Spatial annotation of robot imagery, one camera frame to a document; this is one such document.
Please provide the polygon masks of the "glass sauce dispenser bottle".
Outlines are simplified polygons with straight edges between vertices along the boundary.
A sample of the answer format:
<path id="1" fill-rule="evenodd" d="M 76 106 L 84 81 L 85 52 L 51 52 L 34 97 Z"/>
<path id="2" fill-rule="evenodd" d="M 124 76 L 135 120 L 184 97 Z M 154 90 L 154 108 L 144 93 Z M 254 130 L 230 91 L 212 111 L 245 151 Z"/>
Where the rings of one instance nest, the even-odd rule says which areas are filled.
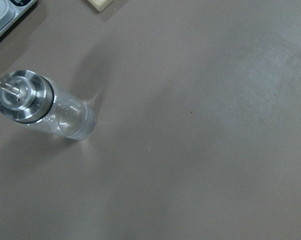
<path id="1" fill-rule="evenodd" d="M 77 141 L 96 125 L 93 111 L 84 102 L 30 70 L 0 78 L 0 112 L 26 128 Z"/>

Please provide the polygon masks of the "silver digital kitchen scale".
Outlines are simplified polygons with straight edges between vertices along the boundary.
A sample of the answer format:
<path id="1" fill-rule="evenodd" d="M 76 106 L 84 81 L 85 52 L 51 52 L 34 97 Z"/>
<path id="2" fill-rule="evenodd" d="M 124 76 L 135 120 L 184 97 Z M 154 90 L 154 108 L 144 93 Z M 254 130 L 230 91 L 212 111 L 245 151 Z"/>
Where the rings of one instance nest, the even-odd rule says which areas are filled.
<path id="1" fill-rule="evenodd" d="M 37 0 L 0 0 L 0 37 L 36 3 Z"/>

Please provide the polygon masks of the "wooden cutting board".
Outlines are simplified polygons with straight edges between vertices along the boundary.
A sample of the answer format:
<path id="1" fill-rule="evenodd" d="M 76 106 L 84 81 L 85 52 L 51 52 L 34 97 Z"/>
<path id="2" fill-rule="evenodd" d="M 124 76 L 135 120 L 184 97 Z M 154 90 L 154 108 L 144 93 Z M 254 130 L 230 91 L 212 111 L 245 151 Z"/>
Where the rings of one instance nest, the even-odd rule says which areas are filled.
<path id="1" fill-rule="evenodd" d="M 88 2 L 99 12 L 107 8 L 114 0 L 88 0 Z"/>

